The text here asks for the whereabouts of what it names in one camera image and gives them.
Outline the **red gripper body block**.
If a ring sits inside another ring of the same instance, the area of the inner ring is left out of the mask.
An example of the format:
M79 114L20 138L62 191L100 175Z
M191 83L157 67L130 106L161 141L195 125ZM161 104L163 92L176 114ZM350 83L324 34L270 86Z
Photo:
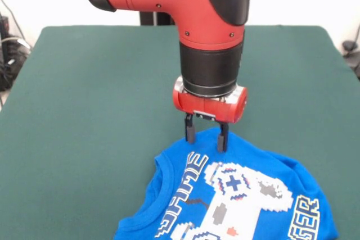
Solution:
M176 109L225 123L237 123L241 119L247 104L247 97L248 90L239 85L224 97L197 97L185 90L181 76L175 81L173 89L173 101Z

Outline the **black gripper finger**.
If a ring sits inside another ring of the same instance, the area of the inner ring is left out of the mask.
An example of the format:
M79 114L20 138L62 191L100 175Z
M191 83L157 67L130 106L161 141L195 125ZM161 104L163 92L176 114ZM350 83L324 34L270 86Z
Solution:
M225 122L218 122L220 127L220 134L218 136L218 152L226 152L228 147L229 124Z
M193 114L186 113L184 119L185 126L185 140L189 144L193 144L195 142L195 126L193 124Z

